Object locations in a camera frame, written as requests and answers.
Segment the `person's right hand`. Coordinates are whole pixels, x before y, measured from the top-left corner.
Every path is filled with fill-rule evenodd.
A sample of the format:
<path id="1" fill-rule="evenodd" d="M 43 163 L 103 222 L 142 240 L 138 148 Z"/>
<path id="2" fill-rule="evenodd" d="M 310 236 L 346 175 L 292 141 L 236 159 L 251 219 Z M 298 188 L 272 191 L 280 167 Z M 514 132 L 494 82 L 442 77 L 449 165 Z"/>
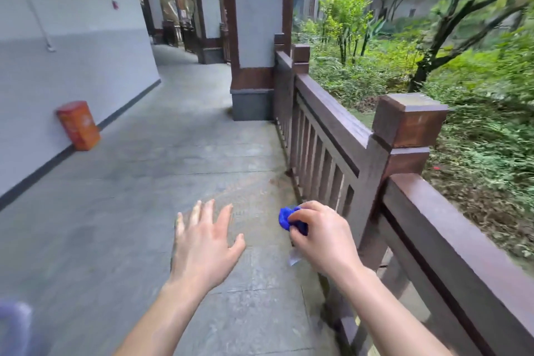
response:
<path id="1" fill-rule="evenodd" d="M 313 249 L 311 256 L 305 258 L 336 283 L 344 282 L 362 271 L 364 265 L 346 219 L 317 201 L 305 202 L 300 208 L 289 220 L 302 220 L 308 224 L 308 236 L 313 241 Z"/>

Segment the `person's left hand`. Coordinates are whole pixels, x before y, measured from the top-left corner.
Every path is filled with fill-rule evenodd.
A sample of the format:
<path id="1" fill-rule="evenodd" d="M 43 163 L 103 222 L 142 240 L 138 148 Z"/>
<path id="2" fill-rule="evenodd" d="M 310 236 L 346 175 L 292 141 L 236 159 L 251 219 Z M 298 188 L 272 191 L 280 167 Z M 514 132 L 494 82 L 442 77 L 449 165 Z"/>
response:
<path id="1" fill-rule="evenodd" d="M 232 245 L 229 244 L 228 234 L 233 205 L 224 206 L 216 221 L 213 220 L 211 236 L 201 236 L 200 214 L 203 204 L 202 201 L 197 201 L 188 220 L 184 218 L 185 232 L 179 245 L 175 245 L 174 238 L 168 281 L 195 279 L 213 290 L 223 283 L 238 263 L 229 259 L 229 248 Z"/>

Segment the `blue cloth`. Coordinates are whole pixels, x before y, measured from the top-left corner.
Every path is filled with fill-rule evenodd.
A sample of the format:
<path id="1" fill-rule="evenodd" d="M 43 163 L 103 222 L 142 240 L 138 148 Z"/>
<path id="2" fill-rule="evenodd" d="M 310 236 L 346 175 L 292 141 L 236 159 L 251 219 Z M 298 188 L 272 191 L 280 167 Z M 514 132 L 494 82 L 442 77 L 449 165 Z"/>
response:
<path id="1" fill-rule="evenodd" d="M 296 228 L 298 230 L 298 232 L 301 235 L 308 236 L 309 227 L 308 227 L 307 223 L 303 222 L 302 220 L 294 220 L 294 221 L 290 221 L 289 220 L 290 216 L 293 213 L 299 211 L 300 209 L 301 208 L 299 206 L 284 207 L 284 208 L 280 209 L 279 216 L 278 216 L 279 225 L 285 231 L 290 231 L 291 227 L 294 227 L 294 228 Z"/>

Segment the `person's right forearm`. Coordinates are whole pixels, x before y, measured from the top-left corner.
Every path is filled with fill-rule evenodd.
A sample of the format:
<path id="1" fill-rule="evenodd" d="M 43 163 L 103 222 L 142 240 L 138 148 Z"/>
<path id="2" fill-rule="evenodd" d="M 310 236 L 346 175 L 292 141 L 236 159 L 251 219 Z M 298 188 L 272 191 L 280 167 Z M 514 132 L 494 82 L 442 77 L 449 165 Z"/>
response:
<path id="1" fill-rule="evenodd" d="M 329 276 L 343 292 L 381 356 L 453 356 L 364 266 L 343 266 Z"/>

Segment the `person's left forearm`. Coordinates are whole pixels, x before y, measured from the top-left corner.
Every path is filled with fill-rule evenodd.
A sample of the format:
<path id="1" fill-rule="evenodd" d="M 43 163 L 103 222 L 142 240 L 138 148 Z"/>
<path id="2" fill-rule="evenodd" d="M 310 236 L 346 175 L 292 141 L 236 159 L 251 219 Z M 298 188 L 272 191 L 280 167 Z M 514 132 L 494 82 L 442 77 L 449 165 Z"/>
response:
<path id="1" fill-rule="evenodd" d="M 168 281 L 113 356 L 173 356 L 209 285 L 199 280 Z"/>

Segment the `brown wooden railing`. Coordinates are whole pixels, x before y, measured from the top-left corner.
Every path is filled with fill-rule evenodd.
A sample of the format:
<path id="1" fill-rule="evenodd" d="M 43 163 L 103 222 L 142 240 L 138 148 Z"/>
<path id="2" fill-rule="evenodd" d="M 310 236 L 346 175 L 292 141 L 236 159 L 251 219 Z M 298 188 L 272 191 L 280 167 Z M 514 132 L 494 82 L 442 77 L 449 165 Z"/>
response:
<path id="1" fill-rule="evenodd" d="M 534 280 L 422 177 L 446 105 L 383 96 L 369 130 L 274 36 L 273 110 L 298 199 L 345 218 L 363 264 L 458 356 L 534 356 Z"/>

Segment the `orange waste bin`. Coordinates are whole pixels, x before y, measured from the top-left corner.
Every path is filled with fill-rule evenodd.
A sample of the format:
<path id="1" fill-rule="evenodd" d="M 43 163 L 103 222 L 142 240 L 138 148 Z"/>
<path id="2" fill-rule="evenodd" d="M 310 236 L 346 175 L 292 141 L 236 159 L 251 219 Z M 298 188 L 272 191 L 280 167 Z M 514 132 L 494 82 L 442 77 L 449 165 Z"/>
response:
<path id="1" fill-rule="evenodd" d="M 56 109 L 63 129 L 78 151 L 89 151 L 100 141 L 100 130 L 86 101 L 73 101 Z"/>

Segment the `grey pillar with brown trim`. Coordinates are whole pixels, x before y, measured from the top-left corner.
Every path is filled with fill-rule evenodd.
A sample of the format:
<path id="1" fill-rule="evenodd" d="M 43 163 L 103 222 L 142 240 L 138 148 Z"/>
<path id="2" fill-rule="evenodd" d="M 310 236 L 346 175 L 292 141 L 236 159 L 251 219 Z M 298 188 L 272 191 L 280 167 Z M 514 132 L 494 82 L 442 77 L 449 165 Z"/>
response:
<path id="1" fill-rule="evenodd" d="M 200 64 L 224 63 L 221 0 L 192 0 L 194 52 Z"/>
<path id="2" fill-rule="evenodd" d="M 234 121 L 270 121 L 275 54 L 290 53 L 293 0 L 224 0 Z"/>

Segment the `small green tree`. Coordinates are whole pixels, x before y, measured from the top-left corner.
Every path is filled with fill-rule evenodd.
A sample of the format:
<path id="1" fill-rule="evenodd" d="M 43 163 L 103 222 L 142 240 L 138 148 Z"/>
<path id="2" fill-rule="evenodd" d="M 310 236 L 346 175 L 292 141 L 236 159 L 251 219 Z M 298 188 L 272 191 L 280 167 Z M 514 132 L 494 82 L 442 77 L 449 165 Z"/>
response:
<path id="1" fill-rule="evenodd" d="M 365 54 L 375 25 L 370 4 L 370 0 L 320 1 L 319 39 L 337 46 L 341 65 L 354 64 L 357 53 Z"/>

